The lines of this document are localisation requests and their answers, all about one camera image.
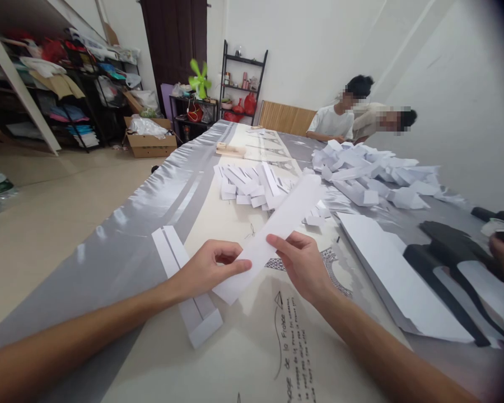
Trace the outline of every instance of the gray satin cloth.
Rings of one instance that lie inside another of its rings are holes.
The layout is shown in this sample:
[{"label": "gray satin cloth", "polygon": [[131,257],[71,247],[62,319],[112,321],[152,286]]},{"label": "gray satin cloth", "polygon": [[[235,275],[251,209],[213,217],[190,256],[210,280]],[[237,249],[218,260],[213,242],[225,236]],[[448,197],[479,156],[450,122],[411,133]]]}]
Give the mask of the gray satin cloth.
[{"label": "gray satin cloth", "polygon": [[[220,120],[207,132],[174,151],[125,203],[107,218],[19,306],[0,323],[0,347],[60,322],[136,295],[166,280],[160,270],[151,233],[173,225],[184,242],[203,205],[219,157],[217,142],[229,143],[236,124]],[[309,138],[279,133],[301,168],[311,167],[311,154],[325,147]],[[433,220],[467,232],[482,246],[482,222],[468,212],[470,205],[453,205],[424,196],[431,209],[399,210],[388,202],[372,208],[352,204],[328,185],[325,197],[332,211],[364,214],[394,232],[407,244],[429,243],[418,224]],[[41,402],[99,403],[134,345],[141,327],[96,354]],[[489,368],[497,351],[406,335],[413,349],[449,374],[451,363]]]}]

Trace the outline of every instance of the red bag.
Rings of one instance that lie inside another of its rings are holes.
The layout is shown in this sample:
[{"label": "red bag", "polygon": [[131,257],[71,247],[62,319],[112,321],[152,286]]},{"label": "red bag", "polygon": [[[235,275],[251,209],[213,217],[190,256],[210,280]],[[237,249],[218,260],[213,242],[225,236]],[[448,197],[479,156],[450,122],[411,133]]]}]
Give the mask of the red bag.
[{"label": "red bag", "polygon": [[67,59],[66,50],[63,49],[62,43],[59,40],[46,38],[46,42],[42,47],[41,58],[47,62],[58,63],[62,59]]},{"label": "red bag", "polygon": [[235,105],[232,110],[235,112],[235,113],[244,113],[245,112],[245,109],[241,106],[241,101],[242,101],[242,98],[239,98],[239,104],[238,105]]},{"label": "red bag", "polygon": [[188,115],[190,121],[193,122],[202,121],[203,110],[197,104],[192,104],[191,106],[189,106],[189,111],[186,114]]},{"label": "red bag", "polygon": [[249,93],[245,98],[245,113],[249,115],[254,115],[256,110],[256,98],[254,98],[253,93]]},{"label": "red bag", "polygon": [[224,112],[224,119],[235,123],[239,123],[239,121],[242,119],[242,116],[233,114],[232,112]]}]

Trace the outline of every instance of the paper pile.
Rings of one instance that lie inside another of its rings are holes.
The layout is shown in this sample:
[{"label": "paper pile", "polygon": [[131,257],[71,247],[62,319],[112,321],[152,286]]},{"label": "paper pile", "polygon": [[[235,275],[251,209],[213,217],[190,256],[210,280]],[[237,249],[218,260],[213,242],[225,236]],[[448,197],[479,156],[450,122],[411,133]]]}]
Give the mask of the paper pile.
[{"label": "paper pile", "polygon": [[[294,187],[295,182],[278,177],[269,164],[261,162],[255,167],[217,165],[222,200],[235,200],[236,204],[251,205],[262,210],[275,210]],[[330,217],[324,204],[317,205],[306,216],[308,225],[320,226]]]},{"label": "paper pile", "polygon": [[[396,158],[391,151],[331,140],[324,149],[314,152],[312,164],[323,179],[362,207],[378,204],[379,197],[404,209],[429,207],[420,195],[445,200],[437,178],[438,166],[417,166],[418,160]],[[390,190],[375,178],[408,188]]]}]

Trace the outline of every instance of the white t-shirt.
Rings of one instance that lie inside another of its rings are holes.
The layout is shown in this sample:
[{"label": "white t-shirt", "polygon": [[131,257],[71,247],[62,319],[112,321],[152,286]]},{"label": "white t-shirt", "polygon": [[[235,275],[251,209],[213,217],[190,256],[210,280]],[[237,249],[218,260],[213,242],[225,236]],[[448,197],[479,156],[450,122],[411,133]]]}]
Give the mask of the white t-shirt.
[{"label": "white t-shirt", "polygon": [[315,114],[308,132],[317,132],[331,137],[344,136],[346,139],[353,138],[352,112],[338,115],[334,112],[334,105],[322,107]]}]

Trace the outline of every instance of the table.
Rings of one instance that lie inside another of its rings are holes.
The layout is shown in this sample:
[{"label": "table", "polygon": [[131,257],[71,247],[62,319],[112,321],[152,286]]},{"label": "table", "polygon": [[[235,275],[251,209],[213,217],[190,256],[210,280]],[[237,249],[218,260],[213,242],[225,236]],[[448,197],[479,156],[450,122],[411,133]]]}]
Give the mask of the table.
[{"label": "table", "polygon": [[[277,175],[294,177],[310,166],[311,152],[324,144],[283,133],[247,133],[248,127],[221,120],[174,151],[0,323],[0,346],[164,281],[151,239],[163,225],[175,227],[191,256],[209,238],[243,243],[253,236],[267,213],[220,200],[213,166],[253,166],[267,160]],[[217,142],[247,146],[251,152],[245,160],[220,157],[214,152]],[[376,219],[406,243],[429,242],[416,227],[425,219],[448,223],[481,243],[485,240],[479,235],[482,224],[468,213],[468,204],[428,198],[429,210],[401,211],[389,203],[358,208],[333,186],[326,187],[324,201],[333,211]],[[490,374],[501,375],[497,368],[504,363],[504,351],[404,334],[333,220],[321,229],[302,225],[298,230],[317,240],[342,292],[402,343],[485,397],[493,382]],[[273,259],[267,267],[231,307],[212,294],[224,325],[198,350],[190,345],[174,307],[109,345],[41,401],[287,401],[297,400],[298,393],[302,401],[385,401],[339,337],[300,298],[279,262]],[[284,331],[288,343],[281,336]]]}]

